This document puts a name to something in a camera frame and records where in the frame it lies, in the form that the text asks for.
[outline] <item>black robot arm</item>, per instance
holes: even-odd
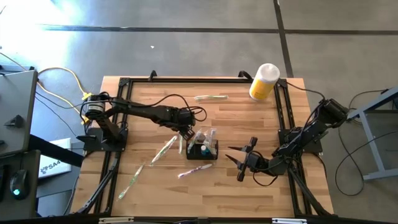
[[[247,152],[244,162],[239,162],[227,155],[239,169],[237,180],[243,181],[246,168],[249,168],[253,173],[262,172],[273,177],[283,175],[288,171],[308,198],[314,210],[319,215],[330,215],[305,185],[293,161],[299,162],[304,149],[321,140],[327,134],[328,128],[341,126],[346,120],[347,113],[348,109],[335,100],[322,100],[312,113],[313,119],[311,121],[307,121],[302,128],[293,128],[284,136],[286,143],[272,153],[272,159],[263,158],[260,153],[253,151],[255,144],[253,145],[252,142],[256,142],[257,138],[255,138],[255,141],[252,138],[250,145],[242,148],[242,151]]]
[[[109,102],[112,108],[105,111],[106,102]],[[178,132],[185,140],[191,139],[195,134],[192,130],[192,126],[195,125],[195,115],[189,108],[143,105],[120,98],[111,98],[105,94],[91,96],[86,104],[88,105],[86,117],[98,123],[104,137],[108,140],[117,141],[122,137],[119,127],[109,120],[109,117],[116,113],[148,118],[159,126]]]

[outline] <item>cable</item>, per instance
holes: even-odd
[[[328,173],[326,172],[326,166],[325,166],[325,163],[324,163],[323,159],[317,153],[313,153],[313,155],[316,158],[318,158],[318,160],[322,163],[323,170],[325,171],[325,177],[327,178],[328,177]]]
[[[381,136],[376,137],[376,138],[374,138],[374,139],[368,141],[367,143],[363,144],[362,146],[359,146],[359,147],[356,148],[353,152],[348,152],[348,150],[345,148],[346,151],[347,151],[347,153],[348,153],[348,155],[347,155],[346,157],[344,157],[344,159],[338,164],[338,166],[337,166],[337,168],[336,168],[336,172],[335,172],[335,184],[336,184],[336,186],[337,186],[337,189],[338,189],[343,195],[347,195],[347,196],[355,196],[355,195],[358,195],[359,193],[362,192],[363,187],[364,187],[364,180],[363,180],[362,172],[361,172],[361,170],[359,169],[358,165],[356,164],[356,162],[354,161],[354,159],[352,158],[351,155],[354,154],[354,153],[355,153],[356,151],[358,151],[359,149],[361,149],[362,147],[368,145],[370,142],[373,142],[373,141],[375,141],[375,140],[377,140],[377,139],[379,139],[379,138],[382,138],[382,137],[384,137],[384,136],[387,136],[387,135],[389,135],[389,134],[394,134],[394,133],[398,133],[398,131],[391,131],[391,132],[389,132],[389,133],[382,134]],[[337,183],[337,172],[338,172],[338,169],[340,168],[340,166],[342,165],[342,163],[343,163],[348,157],[350,157],[350,158],[353,160],[353,162],[355,163],[355,166],[358,168],[358,172],[361,174],[361,180],[362,180],[362,181],[361,181],[361,188],[360,188],[360,190],[359,190],[358,192],[354,193],[354,194],[347,194],[347,193],[343,192],[343,191],[340,189],[340,186],[339,186],[338,183]]]
[[[75,196],[75,190],[76,190],[76,185],[77,185],[78,179],[79,179],[79,176],[76,177],[75,183],[73,184],[72,193],[70,194],[70,198],[69,198],[67,207],[65,208],[65,211],[63,212],[63,215],[67,214],[70,203],[72,202],[72,198],[73,198],[73,196]]]
[[[198,223],[197,220],[182,220],[178,222],[173,222],[173,224],[193,224],[193,223]]]
[[[89,94],[89,93],[86,93],[86,92],[82,89],[81,84],[80,84],[80,81],[79,81],[79,79],[77,78],[77,75],[75,74],[75,72],[73,72],[72,70],[70,70],[70,69],[68,69],[68,68],[63,68],[63,67],[50,67],[50,68],[46,68],[46,69],[40,71],[39,74],[38,74],[38,76],[39,76],[41,73],[44,73],[45,71],[49,71],[49,70],[53,70],[53,69],[61,69],[61,70],[64,70],[64,71],[67,71],[67,72],[71,73],[71,74],[75,77],[75,80],[76,80],[76,82],[77,82],[77,85],[79,86],[79,89],[80,89],[81,93],[83,94],[83,97],[85,97],[87,94]]]
[[[273,183],[275,182],[276,179],[278,179],[278,176],[276,176],[276,177],[273,178],[273,180],[272,180],[269,184],[262,184],[262,183],[260,183],[260,182],[258,182],[258,181],[256,180],[256,177],[254,176],[255,174],[256,174],[256,173],[253,172],[253,180],[255,181],[255,183],[257,183],[258,185],[260,185],[260,186],[262,186],[262,187],[268,187],[268,186],[270,186],[271,184],[273,184]]]
[[[51,102],[51,103],[52,103],[52,104],[54,104],[55,106],[61,107],[61,108],[63,108],[63,109],[74,109],[74,108],[76,108],[76,107],[78,107],[78,106],[80,106],[80,105],[82,105],[82,104],[83,104],[83,103],[80,103],[80,104],[78,104],[78,105],[75,105],[75,106],[69,106],[69,107],[66,107],[66,106],[61,106],[61,105],[57,104],[56,102],[54,102],[54,101],[52,101],[52,100],[48,99],[47,97],[45,97],[45,96],[41,95],[41,94],[40,94],[40,93],[38,93],[38,92],[36,92],[36,94],[38,94],[38,95],[39,95],[39,96],[41,96],[42,98],[45,98],[46,100],[48,100],[49,102]]]
[[[196,112],[196,113],[193,113],[193,114],[199,114],[201,112],[205,112],[205,118],[203,118],[203,119],[195,118],[195,120],[197,120],[199,122],[202,122],[202,121],[205,121],[207,119],[207,112],[206,112],[206,110],[203,107],[201,107],[201,106],[192,106],[191,107],[191,111],[194,111],[194,110],[200,110],[200,111]]]
[[[0,54],[3,55],[3,56],[5,56],[6,58],[8,58],[10,61],[14,62],[15,64],[17,64],[18,66],[20,66],[21,69],[23,69],[23,71],[27,71],[26,68],[24,68],[22,65],[20,65],[18,62],[16,62],[16,61],[13,60],[12,58],[8,57],[7,55],[5,55],[5,54],[2,53],[2,52],[0,52]],[[70,73],[75,77],[75,79],[76,79],[76,81],[77,81],[77,84],[78,84],[78,86],[79,86],[79,89],[80,89],[81,92],[83,93],[83,99],[84,99],[84,98],[87,98],[87,97],[89,97],[89,96],[91,95],[91,93],[86,93],[86,92],[83,91],[83,89],[82,89],[82,87],[81,87],[81,85],[80,85],[79,79],[77,78],[76,74],[75,74],[73,71],[71,71],[70,69],[62,68],[62,67],[50,67],[50,68],[46,68],[46,69],[42,70],[41,72],[39,72],[37,76],[39,76],[41,73],[43,73],[43,72],[45,72],[45,71],[52,70],[52,69],[62,69],[62,70],[65,70],[65,71],[70,72]],[[52,95],[52,96],[55,96],[55,97],[57,97],[58,99],[63,100],[64,102],[68,103],[73,109],[75,109],[75,111],[76,111],[77,113],[79,113],[79,111],[75,108],[75,106],[74,106],[73,104],[71,104],[68,100],[64,99],[64,98],[61,97],[61,96],[58,96],[58,95],[55,94],[55,93],[52,93],[52,92],[46,90],[46,89],[40,84],[39,81],[37,81],[37,84],[39,85],[39,87],[41,87],[41,89],[43,89],[44,92],[46,92],[46,93],[48,93],[48,94],[50,94],[50,95]]]
[[[365,94],[365,93],[377,93],[377,92],[382,92],[382,91],[384,91],[384,90],[370,90],[370,91],[363,91],[363,92],[361,92],[361,93],[358,93],[357,95],[355,95],[355,96],[351,99],[351,101],[349,102],[348,108],[351,108],[351,105],[353,104],[353,101],[355,100],[356,97],[358,97],[358,96],[360,96],[360,95],[362,95],[362,94]]]
[[[319,108],[321,108],[321,106],[323,106],[323,102],[320,103],[320,104],[318,104],[318,106],[310,113],[310,116],[309,116],[309,117],[307,118],[307,120],[305,121],[304,127],[300,130],[300,133],[299,133],[299,137],[298,137],[298,144],[299,144],[299,145],[301,145],[301,141],[302,141],[302,136],[303,136],[304,129],[307,127],[308,122],[310,121],[312,115],[313,115],[315,112],[318,112]]]
[[[2,9],[1,9],[1,11],[0,11],[0,15],[2,14],[2,12],[4,11],[4,9],[7,7],[7,5],[5,5]]]
[[[5,55],[4,53],[1,53],[1,55],[5,56],[6,58],[8,58],[10,61],[14,62],[15,64],[17,64],[18,66],[21,67],[21,69],[23,69],[23,71],[27,71],[26,68],[24,68],[22,65],[20,65],[18,62],[16,62],[15,60],[11,59],[10,57],[8,57],[7,55]]]
[[[36,96],[35,96],[35,98],[36,98],[36,100],[41,102],[45,107],[47,107],[51,112],[53,112],[55,115],[57,115],[57,117],[68,126],[69,130],[73,133],[73,135],[76,136],[76,134],[73,132],[72,128],[69,126],[69,124],[66,121],[64,121],[53,109],[51,109],[49,106],[47,106],[43,101],[38,99]]]
[[[86,135],[88,135],[87,134],[87,127],[89,127],[90,125],[88,125],[88,126],[86,126],[86,122],[85,122],[85,119],[82,117],[82,115],[81,115],[81,111],[82,111],[82,109],[83,109],[83,107],[87,104],[87,103],[89,103],[89,102],[87,102],[87,99],[85,99],[84,101],[83,101],[83,104],[81,105],[81,107],[80,107],[80,111],[79,111],[79,117],[80,117],[80,119],[83,121],[83,125],[84,125],[84,130],[85,130],[85,134]]]
[[[116,123],[116,125],[118,125],[118,124],[122,124],[122,125],[120,125],[119,134],[122,133],[123,130],[127,130],[129,127],[129,123],[127,121],[120,121],[120,122]]]
[[[352,108],[351,105],[353,104],[353,101],[355,100],[355,98],[357,98],[358,96],[360,96],[360,95],[362,95],[362,94],[365,94],[365,93],[377,93],[377,92],[382,92],[382,91],[384,91],[384,90],[370,90],[370,91],[363,91],[363,92],[361,92],[361,93],[358,93],[358,94],[355,95],[355,96],[351,99],[351,101],[349,102],[348,109],[349,109],[349,110],[356,110],[356,108]],[[352,122],[354,122],[354,123],[356,123],[356,124],[362,124],[362,122],[356,121],[355,119],[353,119]]]
[[[318,92],[318,91],[300,88],[300,87],[295,86],[295,85],[293,85],[293,84],[291,84],[291,83],[289,83],[289,82],[286,82],[286,83],[289,84],[289,85],[291,85],[292,87],[294,87],[294,88],[296,88],[296,89],[303,90],[303,91],[309,91],[309,92],[311,92],[311,93],[316,93],[316,94],[322,96],[323,100],[326,99],[325,96],[324,96],[322,93]]]

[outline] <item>black metal frame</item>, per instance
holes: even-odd
[[[289,95],[289,90],[287,88],[286,80],[280,79],[277,82],[277,84],[274,86],[274,92],[275,92],[275,100],[276,100],[276,105],[277,105],[277,112],[278,112],[279,126],[280,126],[280,130],[278,130],[278,132],[284,133],[284,132],[288,132],[289,130],[287,130],[285,127],[285,119],[284,119],[284,114],[283,114],[283,109],[282,109],[282,103],[280,101],[280,93],[279,93],[280,88],[284,92],[287,117],[289,120],[290,129],[295,127],[295,123],[294,123],[293,109],[292,109],[292,104],[290,102],[290,95]],[[301,157],[299,159],[299,162],[301,164],[297,164],[298,175],[303,180],[304,184],[307,184],[305,181],[305,174],[304,174],[304,168],[302,165],[303,163],[302,163]],[[293,204],[294,215],[295,216],[302,215],[303,213],[300,211],[299,201],[297,199],[297,191],[296,191],[296,187],[295,187],[294,178],[290,172],[288,172],[288,177],[289,177],[290,193],[292,194],[292,204]],[[310,202],[308,201],[308,198],[304,195],[304,193],[303,193],[303,200],[304,200],[304,209],[305,209],[304,214],[311,215],[312,214],[311,205],[310,205]]]
[[[137,78],[120,78],[119,81],[119,89],[118,89],[118,97],[122,97],[124,87],[127,87],[127,94],[126,99],[131,98],[132,93],[132,86],[133,83],[252,83],[252,78],[247,74],[245,71],[240,71],[238,77],[245,77],[245,78],[155,78],[156,72],[152,71],[151,76],[149,78],[146,77],[137,77]],[[287,85],[284,85],[284,80],[280,80],[278,84],[275,85],[275,99],[277,103],[277,111],[279,115],[279,124],[281,129],[285,129],[283,111],[282,111],[282,104],[280,102],[280,94],[279,88],[282,88],[284,92],[284,98],[286,101],[287,106],[287,114],[289,117],[289,125],[290,127],[294,127],[294,118],[292,113],[292,106],[290,104],[290,96],[289,91],[287,89]],[[116,123],[118,120],[118,115],[114,115],[112,118],[112,122]],[[122,117],[122,121],[127,121],[127,115],[124,114]],[[109,161],[111,154],[115,153],[115,160],[109,170]],[[113,206],[113,199],[114,199],[114,192],[116,187],[116,181],[118,178],[118,169],[119,169],[119,161],[122,152],[105,152],[103,167],[101,171],[101,178],[99,187],[94,192],[93,196],[95,196],[95,208],[93,213],[74,213],[66,216],[61,217],[43,217],[43,218],[33,218],[33,219],[26,219],[26,220],[15,220],[9,221],[8,223],[38,223],[38,224],[46,224],[46,223],[60,223],[60,224],[69,224],[73,222],[74,224],[80,223],[101,223],[103,220],[102,218],[109,218],[111,217],[112,206]],[[301,180],[305,184],[305,177],[303,172],[303,167],[298,167],[301,171],[299,171],[299,175],[301,176]],[[103,189],[105,188],[106,184],[110,182],[109,194],[108,194],[108,201],[106,204],[106,208],[103,212],[101,210],[101,202],[103,198]],[[299,201],[297,199],[297,192],[295,188],[294,178],[289,173],[289,185],[290,191],[292,194],[292,204],[294,209],[294,218],[300,219],[308,219],[311,220],[311,223],[383,223],[383,222],[374,222],[374,221],[366,221],[366,220],[355,220],[349,218],[339,218],[337,216],[317,216],[311,214],[311,207],[308,200],[304,197],[304,205],[305,205],[305,213],[302,213],[299,208]],[[225,223],[225,222],[244,222],[244,223],[259,223],[259,222],[267,222],[272,223],[274,222],[275,218],[225,218],[225,217],[126,217],[124,221],[126,222],[180,222],[181,220],[190,220],[193,223]]]

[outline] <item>gray floor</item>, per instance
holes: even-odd
[[[286,29],[397,30],[395,0],[279,0]],[[258,66],[276,64],[286,77],[279,34],[220,34],[170,32],[67,32],[42,31],[33,24],[120,27],[201,27],[277,29],[272,0],[146,0],[146,1],[29,1],[29,10],[13,3],[0,15],[2,51],[39,70],[68,67],[79,76],[86,90],[97,93],[104,75],[236,76],[240,70],[255,74]],[[12,27],[23,29],[12,30]],[[321,91],[348,105],[355,94],[398,84],[397,36],[388,35],[287,35],[294,77],[306,87]],[[54,71],[40,76],[49,90],[75,104],[80,92],[73,77]],[[377,96],[359,97],[359,106]],[[314,108],[317,95],[308,94]],[[77,134],[80,119],[73,110],[52,108],[66,119]],[[343,138],[349,150],[366,142],[360,126],[345,124]],[[32,134],[46,140],[73,137],[67,127],[39,102],[35,104]],[[398,219],[398,177],[365,183],[355,197],[339,193],[335,169],[345,152],[336,130],[322,140],[328,183],[335,213],[342,217],[380,221]],[[398,157],[398,152],[388,152]],[[366,174],[376,170],[368,147],[355,154]],[[346,162],[338,181],[343,190],[354,192],[360,179],[354,165]],[[60,207],[48,206],[58,197]],[[43,215],[59,215],[67,195],[40,200]]]

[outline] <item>wooden tabletop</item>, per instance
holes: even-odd
[[[116,96],[119,79],[120,77],[104,77],[101,91]],[[301,78],[288,78],[288,82],[304,87]],[[132,101],[151,104],[166,95],[176,93],[184,96],[190,106],[204,107],[208,117],[204,122],[197,122],[194,130],[216,128],[220,154],[212,168],[178,179],[179,173],[208,164],[209,161],[188,161],[185,154],[178,153],[176,141],[153,167],[148,166],[176,133],[159,127],[149,119],[128,116],[129,136],[120,162],[112,216],[293,217],[287,175],[280,176],[269,187],[257,185],[250,173],[246,173],[243,182],[238,182],[238,170],[225,156],[229,154],[243,161],[244,153],[228,149],[228,146],[244,146],[252,136],[258,137],[255,150],[264,157],[271,158],[271,153],[279,146],[279,120],[274,93],[270,93],[265,101],[256,102],[249,96],[249,87],[249,84],[242,83],[135,83]],[[289,93],[295,123],[302,126],[310,114],[307,94],[291,87]],[[228,95],[229,98],[224,101],[197,103],[193,99],[197,95]],[[161,104],[185,106],[178,97],[167,98]],[[95,152],[84,160],[72,212],[77,211],[88,200],[98,185],[103,157],[103,152]],[[309,189],[324,208],[333,213],[322,164],[314,155],[304,154],[302,159]],[[137,182],[123,199],[118,200],[120,192],[128,186],[136,170],[144,162],[146,166]],[[256,179],[267,184],[273,177],[257,174]],[[106,204],[108,189],[109,186],[104,191],[102,209]]]

